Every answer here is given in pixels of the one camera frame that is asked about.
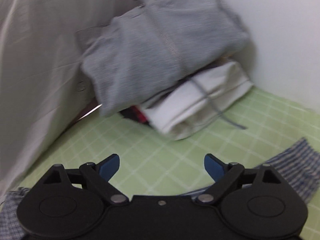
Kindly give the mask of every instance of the red fabric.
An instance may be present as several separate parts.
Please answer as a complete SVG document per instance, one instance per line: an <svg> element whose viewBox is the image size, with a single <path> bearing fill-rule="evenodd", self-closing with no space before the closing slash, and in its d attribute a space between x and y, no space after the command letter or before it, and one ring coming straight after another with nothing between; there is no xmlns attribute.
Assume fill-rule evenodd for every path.
<svg viewBox="0 0 320 240"><path fill-rule="evenodd" d="M136 114L140 123L148 122L148 119L144 116L144 114L136 106L131 106L131 108L134 111L134 113Z"/></svg>

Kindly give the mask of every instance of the cloth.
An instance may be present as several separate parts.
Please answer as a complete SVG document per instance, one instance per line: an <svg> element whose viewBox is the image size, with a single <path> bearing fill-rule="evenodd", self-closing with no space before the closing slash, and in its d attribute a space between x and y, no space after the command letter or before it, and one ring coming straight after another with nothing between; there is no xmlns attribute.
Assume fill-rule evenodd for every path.
<svg viewBox="0 0 320 240"><path fill-rule="evenodd" d="M151 108L153 107L160 99L165 98L167 95L169 95L172 91L176 90L179 86L181 86L184 82L187 81L188 78L193 77L194 75L198 74L201 71L207 70L207 69L212 69L215 67L219 67L220 64L220 60L215 60L214 62L211 62L210 64L208 64L207 66L199 69L198 71L190 74L188 77L180 79L175 85L173 85L172 87L169 87L165 90L160 91L159 93L153 95L151 98L147 99L146 101L144 101L143 107L144 108Z"/></svg>
<svg viewBox="0 0 320 240"><path fill-rule="evenodd" d="M0 211L0 239L20 240L25 235L17 218L17 208L29 188L20 187L16 191L9 191Z"/></svg>
<svg viewBox="0 0 320 240"><path fill-rule="evenodd" d="M106 116L144 102L248 41L238 16L222 0L142 1L144 7L115 17L84 53L82 69Z"/></svg>
<svg viewBox="0 0 320 240"><path fill-rule="evenodd" d="M144 114L136 106L131 106L129 108L121 110L119 114L121 114L126 119L130 119L135 122L150 126L149 121L146 119Z"/></svg>
<svg viewBox="0 0 320 240"><path fill-rule="evenodd" d="M252 82L236 61L224 58L215 64L218 66L198 72L193 79L223 111L243 96ZM206 96L191 81L183 83L152 108L144 104L139 108L152 127L172 140L192 135L217 116Z"/></svg>
<svg viewBox="0 0 320 240"><path fill-rule="evenodd" d="M306 138L301 138L290 148L265 163L272 165L305 203L310 202L320 185L320 153L309 145ZM194 190L184 195L197 197L207 188Z"/></svg>
<svg viewBox="0 0 320 240"><path fill-rule="evenodd" d="M94 97L76 32L134 0L0 0L0 200Z"/></svg>
<svg viewBox="0 0 320 240"><path fill-rule="evenodd" d="M319 188L320 154L312 149L305 138L301 138L293 146L269 159L266 163L271 164L306 203L311 200ZM206 189L207 187L183 195L196 197ZM24 236L16 210L28 191L28 188L19 188L18 191L7 194L0 212L1 240L20 240Z"/></svg>

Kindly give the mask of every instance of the metal screw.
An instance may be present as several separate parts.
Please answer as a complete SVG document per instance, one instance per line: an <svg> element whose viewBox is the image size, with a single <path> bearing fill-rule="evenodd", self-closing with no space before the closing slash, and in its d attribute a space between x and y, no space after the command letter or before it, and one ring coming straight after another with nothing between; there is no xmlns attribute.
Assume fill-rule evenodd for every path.
<svg viewBox="0 0 320 240"><path fill-rule="evenodd" d="M127 197L122 194L112 195L110 199L113 203L116 203L116 204L120 204L120 203L126 202L128 200Z"/></svg>
<svg viewBox="0 0 320 240"><path fill-rule="evenodd" d="M209 203L214 200L214 197L210 194L201 194L198 197L198 200L201 201L202 203Z"/></svg>
<svg viewBox="0 0 320 240"><path fill-rule="evenodd" d="M164 200L159 200L159 201L158 201L158 204L159 204L160 206L164 206L164 205L166 204L166 201L164 201Z"/></svg>

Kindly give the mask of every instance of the folded gray clothing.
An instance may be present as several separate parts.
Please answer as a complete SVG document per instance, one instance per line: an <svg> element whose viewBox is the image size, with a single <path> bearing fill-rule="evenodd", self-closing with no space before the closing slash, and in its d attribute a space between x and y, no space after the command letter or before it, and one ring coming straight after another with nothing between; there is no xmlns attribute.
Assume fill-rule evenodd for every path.
<svg viewBox="0 0 320 240"><path fill-rule="evenodd" d="M222 0L142 1L144 6L102 28L83 55L82 69L94 83L103 115L150 99L248 41Z"/></svg>

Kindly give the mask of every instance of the pile of clothes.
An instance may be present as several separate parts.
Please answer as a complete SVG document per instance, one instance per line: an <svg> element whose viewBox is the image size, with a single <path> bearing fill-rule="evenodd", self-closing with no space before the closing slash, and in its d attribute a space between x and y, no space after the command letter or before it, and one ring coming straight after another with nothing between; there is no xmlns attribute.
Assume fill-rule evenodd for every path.
<svg viewBox="0 0 320 240"><path fill-rule="evenodd" d="M161 134L183 139L252 87L229 59L248 34L222 0L140 1L108 26L78 32L82 69L103 115L135 106Z"/></svg>

